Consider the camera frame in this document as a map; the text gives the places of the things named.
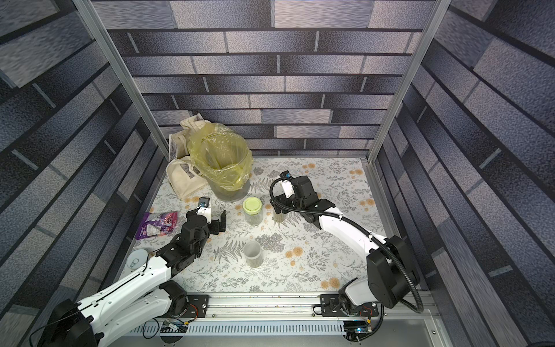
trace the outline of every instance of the wall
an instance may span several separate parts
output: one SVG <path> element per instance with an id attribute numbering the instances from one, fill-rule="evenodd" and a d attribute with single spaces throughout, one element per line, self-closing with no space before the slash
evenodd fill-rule
<path id="1" fill-rule="evenodd" d="M 376 161 L 457 347 L 555 341 L 554 16 L 453 0 Z"/>
<path id="2" fill-rule="evenodd" d="M 8 347 L 28 345 L 62 300 L 111 283 L 165 159 L 70 0 L 3 2 L 1 11 L 0 340 Z"/>
<path id="3" fill-rule="evenodd" d="M 361 155 L 433 1 L 94 1 L 168 135 L 200 112 L 254 154 Z"/>

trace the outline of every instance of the purple snack bag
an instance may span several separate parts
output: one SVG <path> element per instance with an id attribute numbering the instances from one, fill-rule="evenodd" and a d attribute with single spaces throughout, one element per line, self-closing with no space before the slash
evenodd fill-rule
<path id="1" fill-rule="evenodd" d="M 135 239 L 141 240 L 154 236 L 163 236 L 173 232 L 178 218 L 177 212 L 145 213 L 139 224 Z"/>

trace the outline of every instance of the jar lid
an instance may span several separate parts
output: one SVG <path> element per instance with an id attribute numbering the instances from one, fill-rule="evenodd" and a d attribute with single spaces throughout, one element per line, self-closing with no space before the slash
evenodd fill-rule
<path id="1" fill-rule="evenodd" d="M 243 209 L 246 214 L 257 214 L 262 210 L 262 201 L 257 197 L 246 198 L 245 201 L 243 201 Z"/>

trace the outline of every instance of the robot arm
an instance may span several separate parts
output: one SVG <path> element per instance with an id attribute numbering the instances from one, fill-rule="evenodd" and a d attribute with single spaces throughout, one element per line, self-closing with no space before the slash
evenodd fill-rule
<path id="1" fill-rule="evenodd" d="M 38 346 L 104 347 L 149 319 L 182 313 L 186 291 L 171 278 L 201 255 L 210 234 L 226 229 L 225 211 L 210 219 L 209 198 L 200 198 L 186 217 L 181 233 L 136 271 L 76 304 L 57 305 Z"/>
<path id="2" fill-rule="evenodd" d="M 351 223 L 346 222 L 343 213 L 335 204 L 318 198 L 307 176 L 294 178 L 285 171 L 280 174 L 279 180 L 284 193 L 277 197 L 273 197 L 273 193 L 270 195 L 270 203 L 276 213 L 300 213 L 307 222 L 338 237 L 366 260 L 368 277 L 355 279 L 340 290 L 339 294 L 343 296 L 340 300 L 346 303 L 343 307 L 346 311 L 349 311 L 350 307 L 373 301 L 393 308 L 410 291 L 407 277 L 413 285 L 420 282 L 412 252 L 401 238 L 385 238 L 359 225 L 358 228 L 355 227 L 350 220 Z M 384 252 L 384 245 L 390 252 Z M 392 257 L 400 261 L 407 276 L 393 262 L 389 262 Z"/>

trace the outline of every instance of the table surface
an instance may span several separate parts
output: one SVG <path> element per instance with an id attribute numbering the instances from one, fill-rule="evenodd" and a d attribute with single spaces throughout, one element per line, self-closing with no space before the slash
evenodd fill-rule
<path id="1" fill-rule="evenodd" d="M 272 218 L 269 203 L 271 182 L 285 170 L 294 176 L 307 175 L 322 198 L 336 204 L 345 215 L 365 228 L 385 235 L 380 216 L 360 158 L 259 158 L 254 160 L 251 188 L 246 197 L 263 202 L 264 220 L 257 226 L 244 219 L 243 200 L 218 200 L 209 186 L 185 202 L 175 195 L 164 178 L 150 212 L 182 212 L 175 232 L 185 222 L 185 212 L 197 207 L 199 197 L 209 197 L 212 217 L 226 210 L 225 233 L 211 235 L 202 256 L 173 278 L 188 292 L 279 292 L 337 291 L 355 277 L 366 276 L 366 263 L 337 237 L 307 223 L 297 213 L 289 213 L 282 223 Z M 278 185 L 275 195 L 283 190 Z M 175 232 L 137 240 L 134 249 L 156 250 L 170 241 Z M 264 262 L 249 267 L 243 245 L 256 240 L 263 247 Z M 122 277 L 129 274 L 124 267 Z"/>

